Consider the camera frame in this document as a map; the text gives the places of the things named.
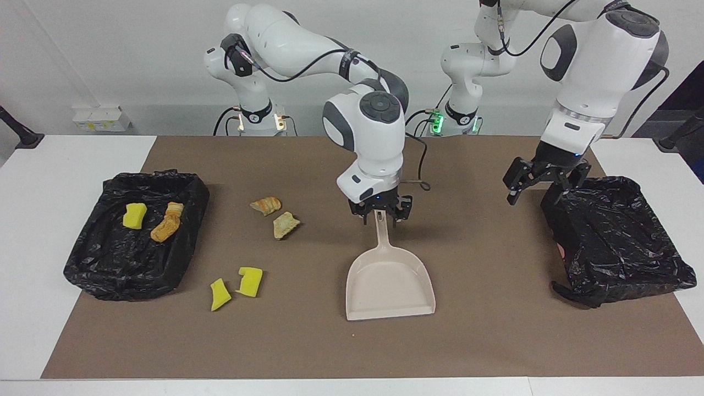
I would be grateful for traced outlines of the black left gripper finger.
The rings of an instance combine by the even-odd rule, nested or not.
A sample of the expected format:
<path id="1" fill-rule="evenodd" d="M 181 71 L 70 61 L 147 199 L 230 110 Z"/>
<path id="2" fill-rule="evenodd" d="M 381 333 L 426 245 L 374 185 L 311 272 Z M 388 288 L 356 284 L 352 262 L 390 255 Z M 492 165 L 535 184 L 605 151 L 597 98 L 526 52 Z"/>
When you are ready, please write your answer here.
<path id="1" fill-rule="evenodd" d="M 514 158 L 505 175 L 503 183 L 508 189 L 507 202 L 515 206 L 521 193 L 542 182 L 542 170 L 536 167 L 535 161 L 528 161 L 523 158 Z"/>
<path id="2" fill-rule="evenodd" d="M 591 168 L 592 168 L 591 163 L 580 162 L 571 171 L 571 190 L 576 190 L 578 188 L 581 188 L 581 186 L 583 185 L 584 180 L 586 180 Z"/>

